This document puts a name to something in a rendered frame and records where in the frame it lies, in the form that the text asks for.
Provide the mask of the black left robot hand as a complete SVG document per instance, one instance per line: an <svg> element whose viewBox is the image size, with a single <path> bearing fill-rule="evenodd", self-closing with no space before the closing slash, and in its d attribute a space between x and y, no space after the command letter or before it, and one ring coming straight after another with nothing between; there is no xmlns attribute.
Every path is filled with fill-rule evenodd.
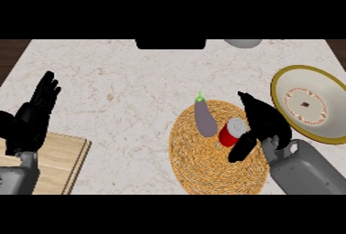
<svg viewBox="0 0 346 234"><path fill-rule="evenodd" d="M59 92L55 74L48 71L31 100L23 104L17 114L0 111L0 138L6 140L6 155L36 152L42 148Z"/></svg>

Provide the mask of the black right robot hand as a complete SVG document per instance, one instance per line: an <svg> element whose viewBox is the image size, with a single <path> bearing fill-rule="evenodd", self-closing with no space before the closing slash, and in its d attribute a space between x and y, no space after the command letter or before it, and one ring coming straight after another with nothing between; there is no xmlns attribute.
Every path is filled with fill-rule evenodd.
<svg viewBox="0 0 346 234"><path fill-rule="evenodd" d="M277 108L246 92L238 92L238 96L244 104L250 131L241 135L230 151L228 161L231 163L243 161L258 142L264 142L268 138L278 138L277 150L284 149L292 142L292 126Z"/></svg>

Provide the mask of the red can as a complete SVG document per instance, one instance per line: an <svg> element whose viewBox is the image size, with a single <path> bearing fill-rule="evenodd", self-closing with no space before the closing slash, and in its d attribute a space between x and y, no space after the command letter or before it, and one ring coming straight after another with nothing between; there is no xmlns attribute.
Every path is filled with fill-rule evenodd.
<svg viewBox="0 0 346 234"><path fill-rule="evenodd" d="M234 117L228 120L222 131L219 133L219 142L225 147L231 147L237 144L240 137L247 132L247 124L244 120Z"/></svg>

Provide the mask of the white bowl with gold rim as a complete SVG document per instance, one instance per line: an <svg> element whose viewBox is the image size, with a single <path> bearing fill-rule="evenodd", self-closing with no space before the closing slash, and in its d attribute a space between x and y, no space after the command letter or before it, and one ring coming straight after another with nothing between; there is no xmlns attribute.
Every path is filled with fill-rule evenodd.
<svg viewBox="0 0 346 234"><path fill-rule="evenodd" d="M346 85L324 70L292 65L271 82L277 109L293 129L324 144L346 144Z"/></svg>

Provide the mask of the round woven straw placemat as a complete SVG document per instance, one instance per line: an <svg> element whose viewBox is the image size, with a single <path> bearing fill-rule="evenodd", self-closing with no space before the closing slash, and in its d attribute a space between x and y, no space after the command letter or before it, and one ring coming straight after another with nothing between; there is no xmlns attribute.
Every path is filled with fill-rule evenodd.
<svg viewBox="0 0 346 234"><path fill-rule="evenodd" d="M196 124L196 105L181 113L169 138L170 164L190 194L258 194L265 186L269 165L258 143L241 162L228 161L230 147L218 136L204 137Z"/></svg>

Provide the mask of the purple eggplant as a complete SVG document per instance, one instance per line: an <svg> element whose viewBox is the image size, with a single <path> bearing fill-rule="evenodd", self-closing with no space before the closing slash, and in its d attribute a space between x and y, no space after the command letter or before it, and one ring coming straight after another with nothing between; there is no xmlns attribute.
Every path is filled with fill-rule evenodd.
<svg viewBox="0 0 346 234"><path fill-rule="evenodd" d="M218 123L209 110L203 92L196 98L196 123L200 134L204 137L213 137L218 133Z"/></svg>

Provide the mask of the pale wooden cutting board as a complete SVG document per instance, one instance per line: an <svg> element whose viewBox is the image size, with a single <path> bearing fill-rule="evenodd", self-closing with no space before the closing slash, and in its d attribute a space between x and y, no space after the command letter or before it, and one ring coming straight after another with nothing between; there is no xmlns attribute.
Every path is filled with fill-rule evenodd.
<svg viewBox="0 0 346 234"><path fill-rule="evenodd" d="M39 150L40 178L34 195L67 195L86 161L91 141L86 138L48 133ZM6 141L0 139L0 166L18 166L21 159L6 155Z"/></svg>

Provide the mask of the grey round object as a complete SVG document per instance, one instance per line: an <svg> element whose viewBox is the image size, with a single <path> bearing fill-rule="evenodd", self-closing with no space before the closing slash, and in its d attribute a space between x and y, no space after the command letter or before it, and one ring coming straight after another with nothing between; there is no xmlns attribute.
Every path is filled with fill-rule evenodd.
<svg viewBox="0 0 346 234"><path fill-rule="evenodd" d="M235 48L253 48L261 44L262 40L261 39L227 39L227 42Z"/></svg>

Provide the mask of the black appliance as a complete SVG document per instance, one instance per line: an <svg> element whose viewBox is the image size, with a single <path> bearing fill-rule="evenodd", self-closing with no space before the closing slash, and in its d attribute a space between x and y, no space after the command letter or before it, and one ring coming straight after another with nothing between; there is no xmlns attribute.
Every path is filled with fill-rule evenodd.
<svg viewBox="0 0 346 234"><path fill-rule="evenodd" d="M206 39L138 39L139 49L204 49Z"/></svg>

